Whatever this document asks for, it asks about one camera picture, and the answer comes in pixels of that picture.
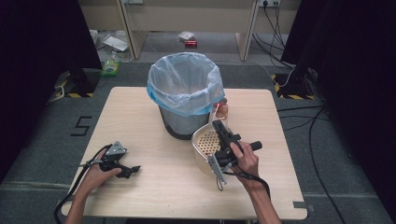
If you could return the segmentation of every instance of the wooden table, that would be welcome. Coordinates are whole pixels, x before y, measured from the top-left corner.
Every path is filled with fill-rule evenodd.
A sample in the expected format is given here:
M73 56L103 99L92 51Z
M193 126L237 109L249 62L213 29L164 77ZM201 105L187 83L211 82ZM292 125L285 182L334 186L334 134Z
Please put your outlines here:
M271 92L226 89L229 127L246 142L261 141L260 174L281 219L304 219L304 201ZM196 165L191 141L172 137L146 88L117 87L108 96L81 163L101 147L120 141L128 149L120 163L141 165L130 179L110 178L87 201L85 216L255 219L251 201L234 176L219 191L216 178ZM70 203L63 207L67 214Z

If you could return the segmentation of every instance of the gray trash can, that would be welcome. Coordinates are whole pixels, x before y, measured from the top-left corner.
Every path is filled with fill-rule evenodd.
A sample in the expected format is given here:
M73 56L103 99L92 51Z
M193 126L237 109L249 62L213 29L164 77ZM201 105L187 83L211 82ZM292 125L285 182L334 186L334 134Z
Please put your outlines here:
M183 140L208 123L212 105L224 97L219 68L205 55L189 52L153 64L147 91L160 108L166 130Z

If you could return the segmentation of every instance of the black partition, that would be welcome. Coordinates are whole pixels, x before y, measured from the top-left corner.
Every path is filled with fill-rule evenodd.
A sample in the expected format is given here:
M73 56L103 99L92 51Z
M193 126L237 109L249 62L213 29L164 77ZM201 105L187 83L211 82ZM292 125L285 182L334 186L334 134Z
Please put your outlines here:
M0 183L29 137L60 74L101 68L77 0L0 3Z
M308 60L317 70L350 154L396 222L396 2L341 1L327 12L333 17L330 32L304 57L313 44L307 40L319 39L313 30L326 2L302 1L283 60Z

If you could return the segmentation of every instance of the wall socket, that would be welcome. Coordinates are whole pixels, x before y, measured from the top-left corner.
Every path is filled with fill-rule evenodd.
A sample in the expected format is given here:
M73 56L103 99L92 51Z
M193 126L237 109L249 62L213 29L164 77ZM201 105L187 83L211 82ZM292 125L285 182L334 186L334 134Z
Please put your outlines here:
M260 0L260 7L264 7L264 1L265 0ZM279 7L279 5L280 5L280 0L266 0L267 1L267 7L276 7L276 4L277 4L277 6Z

